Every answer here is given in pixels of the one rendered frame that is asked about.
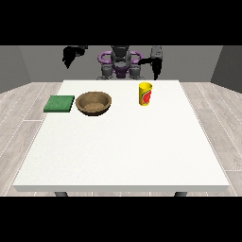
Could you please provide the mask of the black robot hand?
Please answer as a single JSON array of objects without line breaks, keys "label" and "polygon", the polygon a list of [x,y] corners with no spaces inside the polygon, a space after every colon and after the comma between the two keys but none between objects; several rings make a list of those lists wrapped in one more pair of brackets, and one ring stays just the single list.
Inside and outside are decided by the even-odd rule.
[{"label": "black robot hand", "polygon": [[67,46],[63,49],[62,61],[66,68],[69,68],[71,63],[77,56],[83,56],[85,50],[79,47]]},{"label": "black robot hand", "polygon": [[138,64],[142,65],[142,64],[149,63],[152,67],[154,79],[157,79],[158,76],[161,74],[162,62],[163,61],[160,58],[147,58],[147,59],[140,59],[138,61]]}]

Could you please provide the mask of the yellow cup with melon print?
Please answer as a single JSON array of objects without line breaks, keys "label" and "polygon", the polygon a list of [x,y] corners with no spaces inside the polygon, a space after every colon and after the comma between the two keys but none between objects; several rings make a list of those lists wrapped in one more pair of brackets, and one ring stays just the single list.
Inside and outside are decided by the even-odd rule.
[{"label": "yellow cup with melon print", "polygon": [[141,82],[139,84],[139,104],[147,106],[151,96],[152,85],[148,82]]}]

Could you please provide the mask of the green square pad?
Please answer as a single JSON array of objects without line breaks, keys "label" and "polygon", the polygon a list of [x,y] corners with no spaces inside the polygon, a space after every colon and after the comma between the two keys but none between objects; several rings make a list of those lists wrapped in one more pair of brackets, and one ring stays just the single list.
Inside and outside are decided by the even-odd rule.
[{"label": "green square pad", "polygon": [[70,112],[75,97],[73,95],[52,95],[48,98],[44,112]]}]

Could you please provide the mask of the brown wooden bowl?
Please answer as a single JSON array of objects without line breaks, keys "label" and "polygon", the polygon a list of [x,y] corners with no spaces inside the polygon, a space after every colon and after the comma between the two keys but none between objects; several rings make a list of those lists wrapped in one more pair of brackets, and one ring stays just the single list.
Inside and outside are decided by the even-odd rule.
[{"label": "brown wooden bowl", "polygon": [[88,116],[99,116],[105,113],[112,104],[112,98],[103,92],[87,92],[76,99],[76,107]]}]

